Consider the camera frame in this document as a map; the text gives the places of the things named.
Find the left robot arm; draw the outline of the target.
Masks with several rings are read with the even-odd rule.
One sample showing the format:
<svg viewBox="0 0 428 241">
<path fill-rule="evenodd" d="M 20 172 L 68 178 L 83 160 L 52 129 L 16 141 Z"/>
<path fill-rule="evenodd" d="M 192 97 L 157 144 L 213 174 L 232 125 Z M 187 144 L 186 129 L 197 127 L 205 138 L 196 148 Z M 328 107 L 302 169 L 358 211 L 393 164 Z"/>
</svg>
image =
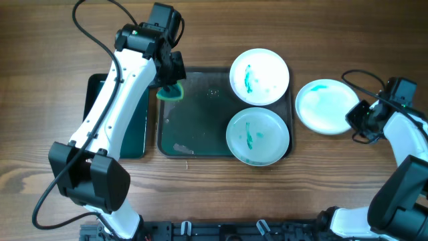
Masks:
<svg viewBox="0 0 428 241">
<path fill-rule="evenodd" d="M 88 115 L 66 144 L 54 143 L 48 159 L 51 188 L 96 216 L 115 240 L 142 238 L 143 219 L 128 202 L 130 175 L 119 162 L 126 130 L 144 92 L 181 100 L 186 72 L 175 50 L 185 27 L 170 5 L 155 3 L 148 21 L 125 25 L 108 51 L 112 65 Z"/>
</svg>

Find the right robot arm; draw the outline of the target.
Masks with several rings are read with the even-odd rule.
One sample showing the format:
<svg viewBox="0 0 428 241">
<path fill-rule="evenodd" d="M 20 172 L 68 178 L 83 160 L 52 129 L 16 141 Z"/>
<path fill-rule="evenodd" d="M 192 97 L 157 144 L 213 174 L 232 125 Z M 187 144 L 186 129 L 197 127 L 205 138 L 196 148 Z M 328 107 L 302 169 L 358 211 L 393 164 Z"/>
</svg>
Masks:
<svg viewBox="0 0 428 241">
<path fill-rule="evenodd" d="M 397 169 L 368 207 L 320 212 L 315 222 L 319 239 L 427 239 L 427 207 L 417 203 L 427 195 L 427 118 L 412 107 L 416 87 L 409 79 L 390 78 L 375 94 L 376 103 L 363 100 L 346 115 L 368 143 L 390 143 Z"/>
</svg>

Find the grey white plate bottom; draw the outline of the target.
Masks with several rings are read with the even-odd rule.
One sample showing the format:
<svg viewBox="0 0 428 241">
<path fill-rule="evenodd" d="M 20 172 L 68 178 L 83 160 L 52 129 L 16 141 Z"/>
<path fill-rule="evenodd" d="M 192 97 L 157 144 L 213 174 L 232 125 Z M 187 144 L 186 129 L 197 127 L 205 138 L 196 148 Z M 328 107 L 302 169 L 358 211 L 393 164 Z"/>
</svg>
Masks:
<svg viewBox="0 0 428 241">
<path fill-rule="evenodd" d="M 227 125 L 225 138 L 234 157 L 257 167 L 279 161 L 292 143 L 284 120 L 261 107 L 246 108 L 235 114 Z"/>
</svg>

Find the green yellow sponge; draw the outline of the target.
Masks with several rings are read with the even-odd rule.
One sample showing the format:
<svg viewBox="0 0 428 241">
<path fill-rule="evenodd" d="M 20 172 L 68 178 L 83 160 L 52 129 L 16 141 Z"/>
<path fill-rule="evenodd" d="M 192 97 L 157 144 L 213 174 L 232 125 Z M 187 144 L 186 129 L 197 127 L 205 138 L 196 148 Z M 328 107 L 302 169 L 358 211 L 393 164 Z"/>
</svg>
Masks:
<svg viewBox="0 0 428 241">
<path fill-rule="evenodd" d="M 156 94 L 159 100 L 178 101 L 184 97 L 184 88 L 180 81 L 170 86 L 162 87 Z"/>
</svg>

